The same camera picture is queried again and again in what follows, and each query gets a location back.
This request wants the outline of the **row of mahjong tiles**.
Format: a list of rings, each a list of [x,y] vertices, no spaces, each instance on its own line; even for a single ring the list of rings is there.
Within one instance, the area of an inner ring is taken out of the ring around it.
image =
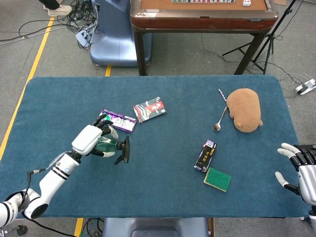
[[[172,3],[234,3],[236,0],[171,0]]]

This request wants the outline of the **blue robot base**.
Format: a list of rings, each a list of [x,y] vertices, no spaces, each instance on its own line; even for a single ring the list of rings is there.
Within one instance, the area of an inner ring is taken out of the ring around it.
[[[91,0],[97,27],[90,47],[91,61],[100,66],[137,67],[130,0]]]

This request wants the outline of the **metal spoon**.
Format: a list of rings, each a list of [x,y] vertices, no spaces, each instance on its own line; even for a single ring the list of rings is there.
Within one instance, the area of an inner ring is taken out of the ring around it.
[[[223,117],[224,117],[226,111],[227,111],[227,107],[224,108],[224,110],[223,110],[223,112],[222,112],[222,114],[221,114],[221,117],[220,117],[219,121],[213,125],[213,130],[214,130],[214,131],[218,132],[218,131],[221,130],[221,121],[222,121],[222,119],[223,119]]]

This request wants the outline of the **brown mahjong table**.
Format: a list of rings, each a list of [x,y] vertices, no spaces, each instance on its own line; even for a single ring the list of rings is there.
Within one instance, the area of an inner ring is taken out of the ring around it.
[[[251,6],[234,3],[172,3],[171,0],[130,0],[138,72],[146,75],[143,34],[218,33],[250,34],[253,40],[235,74],[241,75],[264,38],[278,20],[274,0],[251,0]]]

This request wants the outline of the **black snack packet gold print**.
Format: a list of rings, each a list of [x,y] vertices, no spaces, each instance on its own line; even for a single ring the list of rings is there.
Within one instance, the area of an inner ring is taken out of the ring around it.
[[[212,161],[212,157],[217,149],[217,144],[211,140],[207,140],[195,162],[194,168],[200,172],[206,172]]]

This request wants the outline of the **purple snack packet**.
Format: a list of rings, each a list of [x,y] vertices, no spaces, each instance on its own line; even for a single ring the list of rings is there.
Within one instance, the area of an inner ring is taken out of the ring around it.
[[[101,116],[104,114],[106,114],[106,116],[103,118],[103,120],[111,121],[114,128],[128,133],[132,133],[134,131],[137,123],[137,120],[135,118],[109,111],[107,109],[103,109],[99,115]]]

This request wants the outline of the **beige shoe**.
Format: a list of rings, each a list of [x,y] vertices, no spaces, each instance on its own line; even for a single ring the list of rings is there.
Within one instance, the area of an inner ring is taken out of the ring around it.
[[[67,16],[72,12],[70,5],[59,5],[57,9],[47,9],[50,17]]]

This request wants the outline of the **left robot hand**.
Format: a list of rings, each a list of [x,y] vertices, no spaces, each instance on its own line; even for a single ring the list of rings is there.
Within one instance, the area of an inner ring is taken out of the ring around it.
[[[112,127],[113,123],[109,120],[102,120],[106,116],[106,114],[101,114],[92,124],[87,125],[79,133],[72,142],[72,148],[74,151],[79,153],[81,156],[93,154],[103,158],[108,158],[115,154],[114,151],[104,152],[95,148],[99,140],[105,135],[109,134],[116,140],[119,138],[117,131]]]

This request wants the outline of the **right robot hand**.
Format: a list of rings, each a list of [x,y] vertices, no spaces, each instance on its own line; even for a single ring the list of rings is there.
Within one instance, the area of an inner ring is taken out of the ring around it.
[[[280,172],[276,171],[278,182],[285,189],[301,196],[307,204],[316,206],[316,150],[282,143],[277,152],[288,157],[296,170],[299,185],[289,183]]]

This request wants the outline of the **green spray bottle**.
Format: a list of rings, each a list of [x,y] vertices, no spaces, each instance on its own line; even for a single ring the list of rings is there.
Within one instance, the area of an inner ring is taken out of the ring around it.
[[[91,151],[91,154],[103,158],[109,158],[113,156],[116,153],[116,151],[121,151],[121,155],[116,159],[114,165],[117,165],[121,161],[124,161],[124,163],[129,162],[129,136],[126,136],[123,142],[115,138],[110,139],[108,137],[101,137],[100,140],[97,142],[96,146],[94,147],[94,149]]]

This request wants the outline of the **black tripod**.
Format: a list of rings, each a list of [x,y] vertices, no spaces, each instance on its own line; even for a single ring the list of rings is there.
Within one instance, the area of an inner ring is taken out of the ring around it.
[[[263,45],[259,49],[255,58],[250,61],[252,63],[252,65],[255,66],[257,69],[259,69],[263,74],[266,73],[270,55],[274,53],[274,41],[278,37],[281,37],[281,34],[285,31],[287,26],[278,35],[276,34],[277,30],[280,27],[280,25],[282,24],[282,22],[284,21],[284,19],[286,18],[286,16],[289,15],[293,11],[292,8],[293,8],[293,5],[295,4],[296,1],[297,0],[291,0],[291,3],[286,8],[283,15],[278,20],[278,22],[276,23],[276,25],[274,26],[272,31],[266,35],[267,39],[265,40],[265,42],[263,43]],[[263,61],[264,64],[262,66],[259,65],[259,58],[261,56],[266,56],[265,60]]]

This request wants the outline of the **blue table cloth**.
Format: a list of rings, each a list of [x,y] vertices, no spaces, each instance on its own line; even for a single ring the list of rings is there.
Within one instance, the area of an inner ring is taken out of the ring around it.
[[[243,133],[229,109],[235,90],[254,90],[263,126]],[[279,81],[267,75],[37,77],[30,80],[0,160],[0,201],[26,188],[27,172],[70,151],[103,108],[133,117],[133,106],[160,97],[166,114],[137,124],[128,163],[83,157],[54,195],[46,217],[301,217],[310,206],[283,188],[296,171],[277,149],[297,144]],[[223,192],[194,168],[204,143],[217,144],[209,168],[231,176]]]

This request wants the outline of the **green yellow sponge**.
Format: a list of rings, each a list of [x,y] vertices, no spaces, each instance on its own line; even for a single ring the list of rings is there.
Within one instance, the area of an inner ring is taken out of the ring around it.
[[[230,175],[222,173],[214,168],[209,168],[203,182],[206,185],[226,192],[228,190],[230,180]]]

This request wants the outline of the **grey robot torso base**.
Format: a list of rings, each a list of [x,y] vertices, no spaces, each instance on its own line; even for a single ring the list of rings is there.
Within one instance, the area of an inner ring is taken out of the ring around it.
[[[214,219],[107,218],[103,237],[215,237]]]

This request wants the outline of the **red black white snack packet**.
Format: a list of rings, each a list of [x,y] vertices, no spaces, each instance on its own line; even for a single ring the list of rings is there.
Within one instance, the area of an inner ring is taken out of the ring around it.
[[[167,113],[163,101],[159,96],[143,103],[134,105],[133,110],[139,123],[143,123],[147,120]]]

